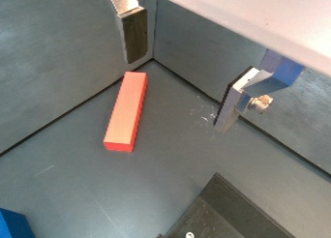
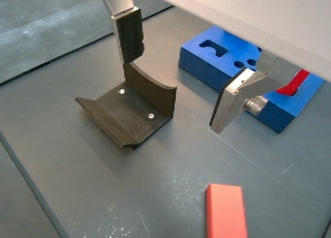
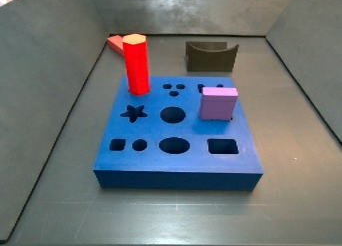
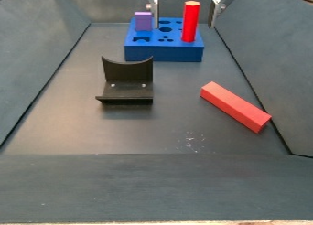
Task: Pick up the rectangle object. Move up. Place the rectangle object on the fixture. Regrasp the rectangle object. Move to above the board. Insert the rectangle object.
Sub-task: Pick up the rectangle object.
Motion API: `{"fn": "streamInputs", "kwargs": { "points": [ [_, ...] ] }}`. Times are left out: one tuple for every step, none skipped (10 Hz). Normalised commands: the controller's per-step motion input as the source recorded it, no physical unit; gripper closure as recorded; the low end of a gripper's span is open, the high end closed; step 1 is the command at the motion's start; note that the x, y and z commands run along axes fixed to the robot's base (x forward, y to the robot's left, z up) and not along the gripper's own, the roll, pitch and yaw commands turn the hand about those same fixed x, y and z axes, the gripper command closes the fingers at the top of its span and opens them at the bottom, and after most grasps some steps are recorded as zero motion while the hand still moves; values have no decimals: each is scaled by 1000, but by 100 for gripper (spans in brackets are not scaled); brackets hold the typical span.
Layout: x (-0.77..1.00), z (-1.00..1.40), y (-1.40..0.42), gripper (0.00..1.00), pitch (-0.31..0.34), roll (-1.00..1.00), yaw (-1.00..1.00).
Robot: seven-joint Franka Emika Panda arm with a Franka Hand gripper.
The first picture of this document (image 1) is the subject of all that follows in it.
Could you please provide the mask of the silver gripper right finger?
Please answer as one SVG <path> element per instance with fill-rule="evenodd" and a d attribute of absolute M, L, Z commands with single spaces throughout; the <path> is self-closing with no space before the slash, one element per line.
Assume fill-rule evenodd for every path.
<path fill-rule="evenodd" d="M 213 123 L 217 131 L 223 133 L 247 110 L 263 113 L 272 103 L 269 93 L 289 87 L 304 68 L 268 49 L 260 68 L 248 67 L 227 86 Z"/>

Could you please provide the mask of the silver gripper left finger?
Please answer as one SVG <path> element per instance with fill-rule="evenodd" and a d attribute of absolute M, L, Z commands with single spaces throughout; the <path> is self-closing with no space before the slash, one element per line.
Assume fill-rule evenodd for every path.
<path fill-rule="evenodd" d="M 139 0 L 108 0 L 115 10 L 125 61 L 135 63 L 147 54 L 147 9 Z"/>

